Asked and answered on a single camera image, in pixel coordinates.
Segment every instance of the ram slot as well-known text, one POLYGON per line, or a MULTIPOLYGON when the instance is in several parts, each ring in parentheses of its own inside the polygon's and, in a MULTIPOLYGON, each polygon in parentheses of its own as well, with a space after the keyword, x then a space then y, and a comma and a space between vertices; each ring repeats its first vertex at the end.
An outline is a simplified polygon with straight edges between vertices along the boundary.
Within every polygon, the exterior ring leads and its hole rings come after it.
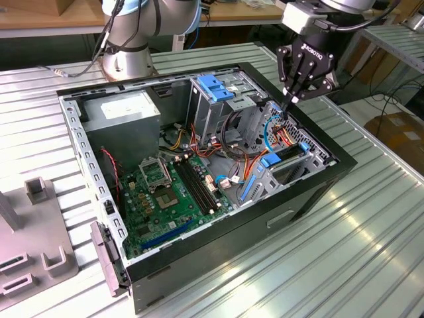
POLYGON ((197 177, 193 167, 188 162, 176 164, 174 168, 203 215, 208 215, 210 210, 215 211, 218 208, 208 189, 197 177))

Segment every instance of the metal shelf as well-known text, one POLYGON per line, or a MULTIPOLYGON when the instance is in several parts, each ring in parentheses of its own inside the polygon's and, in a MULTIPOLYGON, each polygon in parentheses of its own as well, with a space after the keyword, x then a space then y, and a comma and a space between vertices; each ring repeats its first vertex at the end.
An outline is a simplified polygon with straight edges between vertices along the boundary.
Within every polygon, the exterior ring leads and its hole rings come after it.
POLYGON ((403 25, 370 26, 361 35, 402 62, 424 73, 424 34, 403 25))

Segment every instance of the aluminum table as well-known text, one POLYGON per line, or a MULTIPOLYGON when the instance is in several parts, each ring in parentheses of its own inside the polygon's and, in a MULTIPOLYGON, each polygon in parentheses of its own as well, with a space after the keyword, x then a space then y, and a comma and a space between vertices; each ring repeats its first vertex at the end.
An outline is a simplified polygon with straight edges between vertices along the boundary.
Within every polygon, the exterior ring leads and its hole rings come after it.
POLYGON ((424 73, 424 34, 403 25, 370 26, 361 35, 402 62, 424 73))
MULTIPOLYGON (((161 74, 250 62, 280 87, 255 44, 154 54, 161 74)), ((86 63, 60 66, 78 72, 86 63)), ((112 298, 89 224, 96 220, 55 91, 103 83, 36 68, 0 73, 0 190, 54 182, 80 272, 0 317, 133 317, 112 298)), ((424 310, 424 187, 412 170, 327 98, 300 105, 358 165, 304 218, 154 304, 141 317, 418 317, 424 310)))

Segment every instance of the green circuit board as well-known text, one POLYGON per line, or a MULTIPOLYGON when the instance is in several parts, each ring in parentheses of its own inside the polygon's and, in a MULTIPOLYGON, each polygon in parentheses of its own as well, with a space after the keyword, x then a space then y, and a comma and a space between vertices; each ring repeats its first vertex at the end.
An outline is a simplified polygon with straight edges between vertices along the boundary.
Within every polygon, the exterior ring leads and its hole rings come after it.
MULTIPOLYGON (((189 164, 199 174, 200 172, 203 176, 209 174, 198 157, 190 158, 189 164)), ((170 236, 152 247, 175 239, 182 233, 213 221, 233 209, 231 202, 218 189, 215 193, 212 193, 212 197, 215 202, 220 203, 220 207, 214 214, 204 215, 174 169, 172 162, 167 162, 165 165, 172 184, 170 187, 158 187, 154 193, 149 192, 148 184, 139 169, 120 178, 124 193, 122 197, 125 200, 125 218, 123 219, 129 234, 123 246, 128 259, 146 252, 148 248, 142 246, 152 244, 155 242, 154 239, 163 238, 167 233, 170 236)), ((154 165, 147 166, 144 173, 147 180, 150 181, 160 180, 164 177, 161 169, 154 165)))

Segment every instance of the open computer tower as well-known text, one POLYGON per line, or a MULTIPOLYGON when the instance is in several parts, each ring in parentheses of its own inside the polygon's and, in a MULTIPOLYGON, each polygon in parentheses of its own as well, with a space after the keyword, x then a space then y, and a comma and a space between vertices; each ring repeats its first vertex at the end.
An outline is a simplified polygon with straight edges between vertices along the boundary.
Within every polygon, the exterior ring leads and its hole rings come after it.
POLYGON ((58 96, 107 283, 136 313, 304 216, 356 164, 250 64, 58 96))

